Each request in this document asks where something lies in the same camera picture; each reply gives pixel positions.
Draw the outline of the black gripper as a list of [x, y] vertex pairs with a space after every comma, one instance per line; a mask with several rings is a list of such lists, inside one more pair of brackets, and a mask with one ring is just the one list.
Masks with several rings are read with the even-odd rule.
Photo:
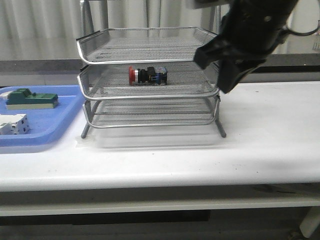
[[219, 34], [199, 47], [194, 62], [205, 69], [218, 61], [217, 87], [227, 94], [266, 62], [297, 5], [296, 0], [232, 0]]

